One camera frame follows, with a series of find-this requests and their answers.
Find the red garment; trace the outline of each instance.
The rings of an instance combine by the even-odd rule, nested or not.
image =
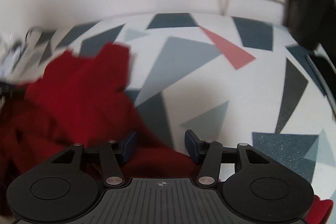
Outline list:
[[[94,59],[65,52],[52,61],[42,79],[29,85],[26,100],[7,101],[0,115],[0,213],[6,213],[4,189],[19,174],[65,147],[85,147],[138,132],[131,160],[122,166],[131,177],[192,177],[189,157],[167,148],[142,123],[124,94],[129,51],[107,44]],[[315,199],[306,220],[319,224],[330,202]]]

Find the red fabric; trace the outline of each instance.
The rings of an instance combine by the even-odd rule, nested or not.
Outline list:
[[[313,205],[306,217],[308,224],[325,224],[331,214],[334,202],[330,199],[320,200],[316,195]]]
[[[124,94],[128,61],[129,49],[114,44],[93,59],[64,52],[28,86],[25,100],[6,102],[0,115],[0,180],[8,177],[9,163],[22,174],[73,143],[94,146],[121,140],[132,130],[138,144],[122,167],[126,179],[192,176],[195,164],[149,132]]]

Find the red triangle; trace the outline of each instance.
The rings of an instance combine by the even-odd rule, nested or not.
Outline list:
[[[217,46],[221,53],[225,55],[225,57],[229,60],[231,65],[233,65],[236,70],[246,66],[248,63],[256,59],[253,55],[245,52],[242,48],[236,46],[235,44],[219,36],[218,34],[215,34],[214,32],[211,32],[201,26],[200,28]]]

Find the black object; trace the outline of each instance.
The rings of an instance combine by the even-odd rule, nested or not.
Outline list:
[[[314,50],[319,45],[336,56],[335,0],[287,0],[283,24],[302,46]]]
[[[125,184],[119,165],[129,159],[135,136],[90,149],[74,144],[18,177],[7,191],[17,223],[305,223],[314,198],[305,179],[248,144],[226,148],[191,130],[186,148],[202,164],[195,183],[133,178]],[[102,193],[102,183],[84,173],[88,162],[101,165]],[[235,164],[235,174],[218,183],[221,163]]]
[[[306,56],[308,63],[319,79],[328,97],[330,106],[336,117],[336,71],[327,59],[320,55]]]

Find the dark slot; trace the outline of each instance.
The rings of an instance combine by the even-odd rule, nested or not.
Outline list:
[[[247,157],[251,164],[268,164],[269,161],[264,159],[262,156],[254,152],[253,150],[246,150]]]
[[[74,158],[75,151],[68,150],[63,155],[59,156],[57,159],[53,160],[54,164],[70,164]]]

